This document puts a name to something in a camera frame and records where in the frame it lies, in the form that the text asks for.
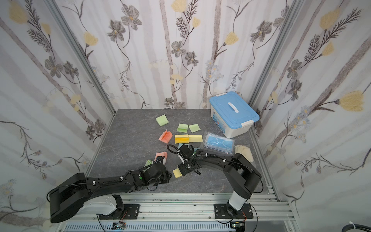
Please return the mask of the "large yellow memo pad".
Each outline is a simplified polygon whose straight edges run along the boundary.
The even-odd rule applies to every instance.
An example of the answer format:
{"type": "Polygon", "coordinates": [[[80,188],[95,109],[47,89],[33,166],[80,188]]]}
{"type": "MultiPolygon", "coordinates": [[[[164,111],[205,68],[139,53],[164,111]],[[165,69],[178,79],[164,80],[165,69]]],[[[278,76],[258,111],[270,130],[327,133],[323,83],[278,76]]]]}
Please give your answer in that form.
{"type": "Polygon", "coordinates": [[[189,135],[188,134],[175,135],[174,141],[176,144],[189,144],[189,135]]]}

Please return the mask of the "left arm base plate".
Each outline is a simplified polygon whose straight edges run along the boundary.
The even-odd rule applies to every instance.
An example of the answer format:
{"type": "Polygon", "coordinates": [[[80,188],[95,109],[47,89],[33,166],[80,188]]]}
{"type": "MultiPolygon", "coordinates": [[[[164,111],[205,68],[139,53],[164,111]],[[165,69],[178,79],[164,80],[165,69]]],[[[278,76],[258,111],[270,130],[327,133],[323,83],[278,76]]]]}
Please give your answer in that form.
{"type": "Polygon", "coordinates": [[[116,209],[108,215],[97,214],[97,217],[99,219],[106,220],[137,219],[139,211],[140,211],[139,204],[125,204],[122,206],[116,206],[116,209]]]}

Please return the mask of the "torn yellow memo page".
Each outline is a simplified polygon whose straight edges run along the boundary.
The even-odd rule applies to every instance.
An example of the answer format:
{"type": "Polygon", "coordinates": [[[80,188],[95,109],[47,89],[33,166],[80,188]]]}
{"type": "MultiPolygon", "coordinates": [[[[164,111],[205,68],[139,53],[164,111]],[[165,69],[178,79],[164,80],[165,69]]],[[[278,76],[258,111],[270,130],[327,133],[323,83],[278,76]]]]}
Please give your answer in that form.
{"type": "Polygon", "coordinates": [[[202,135],[189,135],[188,136],[190,143],[200,143],[203,142],[203,136],[202,135]]]}

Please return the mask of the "blue memo pad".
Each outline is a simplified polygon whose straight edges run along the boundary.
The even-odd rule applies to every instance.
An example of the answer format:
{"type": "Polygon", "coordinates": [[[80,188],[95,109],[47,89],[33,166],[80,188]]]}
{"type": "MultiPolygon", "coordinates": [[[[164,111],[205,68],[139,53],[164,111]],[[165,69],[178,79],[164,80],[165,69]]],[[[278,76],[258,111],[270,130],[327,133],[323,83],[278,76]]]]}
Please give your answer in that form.
{"type": "Polygon", "coordinates": [[[181,146],[183,146],[183,145],[189,146],[189,144],[182,144],[182,143],[179,143],[179,144],[178,144],[178,149],[179,149],[181,146]]]}

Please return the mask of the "torn green memo page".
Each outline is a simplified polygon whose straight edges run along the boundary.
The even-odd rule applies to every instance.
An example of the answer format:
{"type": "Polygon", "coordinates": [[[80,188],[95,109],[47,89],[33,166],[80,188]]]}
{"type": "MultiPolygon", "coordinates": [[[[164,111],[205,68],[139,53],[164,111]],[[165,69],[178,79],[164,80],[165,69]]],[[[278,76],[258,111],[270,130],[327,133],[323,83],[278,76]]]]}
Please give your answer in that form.
{"type": "Polygon", "coordinates": [[[190,131],[191,131],[192,133],[195,133],[195,132],[201,130],[198,124],[189,125],[189,129],[190,129],[190,131]]]}

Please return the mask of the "pink memo pad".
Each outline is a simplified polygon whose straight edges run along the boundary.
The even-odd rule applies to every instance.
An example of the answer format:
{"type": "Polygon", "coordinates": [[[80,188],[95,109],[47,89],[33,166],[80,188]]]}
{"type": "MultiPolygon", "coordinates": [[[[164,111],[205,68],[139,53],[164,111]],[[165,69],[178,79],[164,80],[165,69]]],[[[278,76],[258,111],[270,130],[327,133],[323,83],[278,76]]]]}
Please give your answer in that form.
{"type": "Polygon", "coordinates": [[[160,152],[160,153],[156,153],[156,156],[155,156],[155,161],[158,161],[162,164],[166,164],[166,161],[167,161],[167,156],[168,156],[168,153],[167,152],[160,152]]]}

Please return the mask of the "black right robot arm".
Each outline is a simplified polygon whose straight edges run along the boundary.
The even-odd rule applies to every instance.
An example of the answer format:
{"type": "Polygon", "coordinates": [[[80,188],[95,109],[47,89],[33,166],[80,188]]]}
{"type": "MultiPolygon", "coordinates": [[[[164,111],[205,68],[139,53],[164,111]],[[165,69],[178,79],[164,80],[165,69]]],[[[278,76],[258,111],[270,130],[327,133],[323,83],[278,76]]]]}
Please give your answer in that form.
{"type": "Polygon", "coordinates": [[[183,162],[173,170],[173,173],[179,178],[201,168],[215,169],[224,173],[233,189],[227,206],[229,210],[235,212],[241,211],[261,183],[261,174],[239,153],[227,157],[206,152],[195,154],[183,158],[183,162]]]}

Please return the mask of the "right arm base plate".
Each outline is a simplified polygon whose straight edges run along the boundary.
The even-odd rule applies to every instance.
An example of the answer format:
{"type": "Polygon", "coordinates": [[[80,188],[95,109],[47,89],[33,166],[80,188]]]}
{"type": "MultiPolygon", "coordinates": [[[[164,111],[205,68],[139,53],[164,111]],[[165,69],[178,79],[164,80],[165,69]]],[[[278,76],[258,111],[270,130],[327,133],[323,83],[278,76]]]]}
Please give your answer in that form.
{"type": "Polygon", "coordinates": [[[236,210],[228,204],[214,204],[216,219],[253,219],[253,210],[250,204],[244,204],[240,210],[236,210]]]}

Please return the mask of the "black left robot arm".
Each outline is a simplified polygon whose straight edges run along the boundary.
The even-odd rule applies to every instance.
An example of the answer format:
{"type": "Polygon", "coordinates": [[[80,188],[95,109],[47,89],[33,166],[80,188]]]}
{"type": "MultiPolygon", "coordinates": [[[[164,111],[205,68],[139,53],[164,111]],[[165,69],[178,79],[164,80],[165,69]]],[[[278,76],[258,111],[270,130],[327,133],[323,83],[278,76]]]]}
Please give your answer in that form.
{"type": "Polygon", "coordinates": [[[51,223],[60,223],[75,216],[84,203],[96,197],[131,193],[170,182],[172,174],[162,163],[148,169],[130,170],[116,177],[86,177],[77,173],[47,194],[51,223]]]}

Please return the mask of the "small torn yellow page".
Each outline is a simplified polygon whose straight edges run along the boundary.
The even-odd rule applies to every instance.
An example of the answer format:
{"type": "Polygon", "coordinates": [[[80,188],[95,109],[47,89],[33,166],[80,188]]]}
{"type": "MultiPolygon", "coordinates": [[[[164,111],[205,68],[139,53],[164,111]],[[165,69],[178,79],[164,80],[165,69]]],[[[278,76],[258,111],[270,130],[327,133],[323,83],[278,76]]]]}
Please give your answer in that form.
{"type": "Polygon", "coordinates": [[[176,168],[175,170],[173,170],[173,174],[175,178],[180,178],[183,176],[179,168],[176,168]]]}

